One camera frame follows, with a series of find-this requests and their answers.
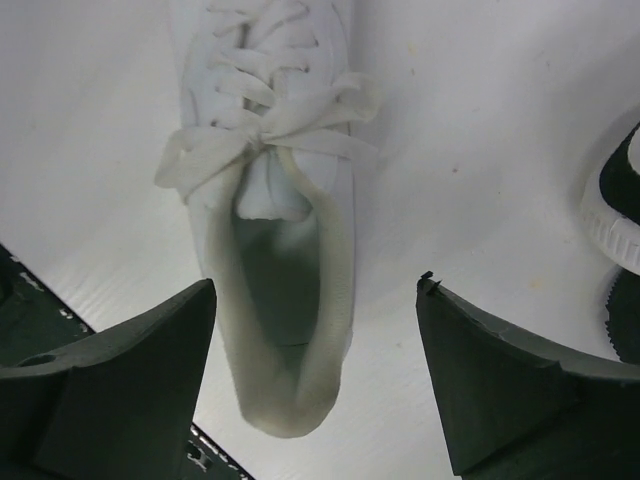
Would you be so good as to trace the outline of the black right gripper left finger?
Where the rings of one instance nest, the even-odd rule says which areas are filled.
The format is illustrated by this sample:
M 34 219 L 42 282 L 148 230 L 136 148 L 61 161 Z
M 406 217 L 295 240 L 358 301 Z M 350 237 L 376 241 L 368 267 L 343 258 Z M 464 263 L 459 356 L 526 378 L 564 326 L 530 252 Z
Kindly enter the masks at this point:
M 2 368 L 2 478 L 181 478 L 215 312 L 214 284 L 200 280 Z

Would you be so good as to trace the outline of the white leather sneaker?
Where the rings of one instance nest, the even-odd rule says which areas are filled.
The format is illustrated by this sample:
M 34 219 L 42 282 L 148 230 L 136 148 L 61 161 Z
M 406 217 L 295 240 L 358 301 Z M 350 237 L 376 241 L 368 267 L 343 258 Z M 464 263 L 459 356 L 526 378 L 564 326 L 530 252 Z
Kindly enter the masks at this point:
M 334 407 L 354 318 L 355 122 L 381 106 L 350 67 L 348 1 L 176 1 L 180 127 L 157 186 L 188 210 L 239 410 L 302 437 Z

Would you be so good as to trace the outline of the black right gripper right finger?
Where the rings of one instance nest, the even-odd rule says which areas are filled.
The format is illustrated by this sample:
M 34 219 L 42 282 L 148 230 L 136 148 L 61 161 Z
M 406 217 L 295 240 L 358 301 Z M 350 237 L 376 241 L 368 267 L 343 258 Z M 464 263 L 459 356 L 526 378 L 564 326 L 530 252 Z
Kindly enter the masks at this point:
M 492 315 L 431 273 L 416 313 L 452 472 L 464 479 L 635 479 L 639 368 Z

